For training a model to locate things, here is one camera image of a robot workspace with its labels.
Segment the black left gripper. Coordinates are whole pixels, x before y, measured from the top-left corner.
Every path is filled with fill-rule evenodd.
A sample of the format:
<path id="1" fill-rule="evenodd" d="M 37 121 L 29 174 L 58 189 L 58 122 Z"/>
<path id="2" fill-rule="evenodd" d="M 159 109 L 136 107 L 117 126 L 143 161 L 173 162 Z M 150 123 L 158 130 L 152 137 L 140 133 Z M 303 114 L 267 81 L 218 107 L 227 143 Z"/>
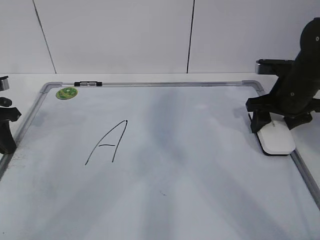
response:
<path id="1" fill-rule="evenodd" d="M 16 122 L 21 117 L 21 112 L 12 107 L 12 101 L 9 98 L 0 98 L 0 153 L 12 154 L 16 150 L 16 143 L 10 130 L 11 122 Z"/>

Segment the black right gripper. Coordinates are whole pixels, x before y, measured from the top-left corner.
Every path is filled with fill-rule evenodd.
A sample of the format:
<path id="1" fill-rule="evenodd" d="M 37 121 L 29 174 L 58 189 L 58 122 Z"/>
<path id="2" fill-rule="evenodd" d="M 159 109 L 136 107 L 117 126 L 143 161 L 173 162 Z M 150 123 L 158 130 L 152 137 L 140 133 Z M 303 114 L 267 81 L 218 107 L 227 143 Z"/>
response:
<path id="1" fill-rule="evenodd" d="M 249 98 L 248 112 L 253 112 L 250 128 L 253 133 L 260 131 L 272 119 L 270 113 L 285 116 L 289 130 L 310 123 L 313 117 L 307 111 L 320 90 L 320 19 L 310 21 L 302 30 L 300 50 L 292 67 L 278 79 L 268 94 Z"/>

